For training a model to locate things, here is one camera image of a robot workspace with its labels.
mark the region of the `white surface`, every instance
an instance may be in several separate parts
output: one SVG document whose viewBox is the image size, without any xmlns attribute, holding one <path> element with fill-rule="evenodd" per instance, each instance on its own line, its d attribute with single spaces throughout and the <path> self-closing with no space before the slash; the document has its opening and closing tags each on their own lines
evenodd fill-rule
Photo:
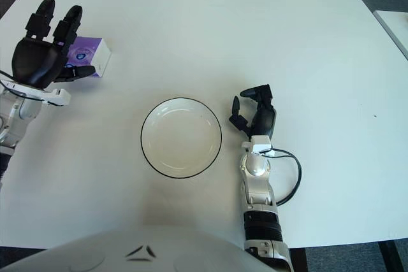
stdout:
<svg viewBox="0 0 408 272">
<path fill-rule="evenodd" d="M 374 16 L 408 59 L 408 12 L 375 11 Z"/>
<path fill-rule="evenodd" d="M 149 113 L 141 139 L 154 169 L 172 178 L 188 178 L 206 170 L 217 157 L 221 127 L 201 102 L 176 98 Z"/>
<path fill-rule="evenodd" d="M 31 12 L 0 20 L 1 68 Z M 408 237 L 408 61 L 361 0 L 56 0 L 52 27 L 84 7 L 79 35 L 112 49 L 103 78 L 67 83 L 67 107 L 44 107 L 19 144 L 0 194 L 3 245 L 48 248 L 113 227 L 202 229 L 244 243 L 238 163 L 246 140 L 229 122 L 234 95 L 269 83 L 273 146 L 303 166 L 279 207 L 289 247 Z M 173 97 L 205 103 L 222 147 L 202 174 L 154 171 L 140 146 L 149 111 Z M 241 99 L 251 119 L 256 104 Z M 277 198 L 296 181 L 273 161 Z"/>
</svg>

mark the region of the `silver robotic arm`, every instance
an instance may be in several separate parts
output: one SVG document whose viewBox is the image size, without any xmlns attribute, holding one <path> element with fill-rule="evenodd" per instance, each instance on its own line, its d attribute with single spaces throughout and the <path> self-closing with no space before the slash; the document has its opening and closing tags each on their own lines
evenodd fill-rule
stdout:
<svg viewBox="0 0 408 272">
<path fill-rule="evenodd" d="M 237 97 L 234 98 L 232 116 L 229 118 L 236 128 L 249 137 L 249 141 L 242 143 L 245 153 L 240 161 L 246 239 L 244 248 L 272 268 L 293 272 L 289 249 L 282 239 L 277 203 L 269 183 L 271 165 L 268 154 L 274 154 L 270 138 L 276 116 L 271 105 L 272 94 L 269 85 L 262 85 L 243 91 L 241 96 L 249 97 L 258 103 L 250 127 L 247 126 L 246 119 L 239 115 Z"/>
<path fill-rule="evenodd" d="M 54 7 L 54 0 L 40 4 L 25 27 L 26 36 L 15 48 L 11 61 L 13 75 L 0 71 L 11 79 L 0 79 L 0 184 L 17 144 L 28 124 L 37 117 L 41 105 L 69 104 L 71 96 L 64 89 L 48 92 L 44 88 L 52 82 L 73 81 L 95 72 L 93 66 L 65 67 L 69 46 L 77 37 L 82 17 L 80 6 L 73 6 L 58 23 L 52 43 L 43 41 L 50 31 Z"/>
</svg>

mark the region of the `purple packaging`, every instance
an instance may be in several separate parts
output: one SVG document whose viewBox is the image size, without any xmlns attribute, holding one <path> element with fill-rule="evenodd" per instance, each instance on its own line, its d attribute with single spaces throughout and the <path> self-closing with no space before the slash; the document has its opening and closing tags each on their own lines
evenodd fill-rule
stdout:
<svg viewBox="0 0 408 272">
<path fill-rule="evenodd" d="M 96 70 L 92 76 L 102 77 L 110 54 L 111 52 L 102 38 L 78 36 L 69 48 L 66 67 L 92 65 Z"/>
</svg>

